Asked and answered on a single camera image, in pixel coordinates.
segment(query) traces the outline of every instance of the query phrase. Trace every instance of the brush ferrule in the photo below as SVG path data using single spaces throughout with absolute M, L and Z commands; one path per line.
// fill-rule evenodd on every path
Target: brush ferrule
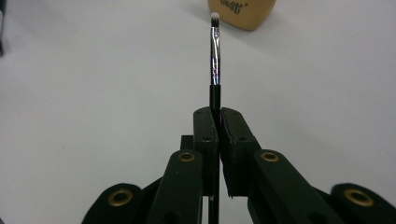
M 212 74 L 212 85 L 220 84 L 220 48 L 219 48 L 219 28 L 212 27 L 210 32 L 210 42 L 211 42 L 211 74 Z

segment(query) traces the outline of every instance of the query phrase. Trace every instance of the beige bottle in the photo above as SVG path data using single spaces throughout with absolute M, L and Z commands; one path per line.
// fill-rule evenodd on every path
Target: beige bottle
M 207 0 L 220 19 L 243 30 L 253 31 L 270 14 L 276 0 Z

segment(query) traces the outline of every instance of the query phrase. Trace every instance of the brush bristles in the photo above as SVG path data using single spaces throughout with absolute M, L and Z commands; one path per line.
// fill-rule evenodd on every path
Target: brush bristles
M 212 12 L 210 16 L 212 18 L 212 27 L 219 27 L 219 19 L 220 19 L 219 13 Z

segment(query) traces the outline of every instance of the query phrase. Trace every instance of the white table surface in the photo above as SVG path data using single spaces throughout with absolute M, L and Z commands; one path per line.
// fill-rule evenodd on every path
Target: white table surface
M 313 186 L 396 205 L 395 11 L 279 0 L 254 32 L 222 22 L 222 105 Z M 208 105 L 209 30 L 206 0 L 8 1 L 0 218 L 80 223 L 108 187 L 163 175 Z M 220 193 L 220 223 L 251 223 L 246 199 Z

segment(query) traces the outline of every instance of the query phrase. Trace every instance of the metal grommet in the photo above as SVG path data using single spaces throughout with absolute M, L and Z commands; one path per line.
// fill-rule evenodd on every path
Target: metal grommet
M 108 203 L 113 207 L 119 207 L 127 204 L 132 200 L 133 194 L 128 189 L 117 189 L 107 198 Z
M 270 162 L 279 161 L 279 157 L 273 152 L 264 152 L 262 153 L 261 157 L 265 161 L 270 161 Z
M 346 189 L 344 190 L 344 195 L 348 200 L 360 206 L 370 207 L 374 205 L 372 197 L 359 189 Z
M 190 152 L 181 152 L 178 154 L 178 159 L 181 161 L 193 161 L 195 160 L 195 156 Z

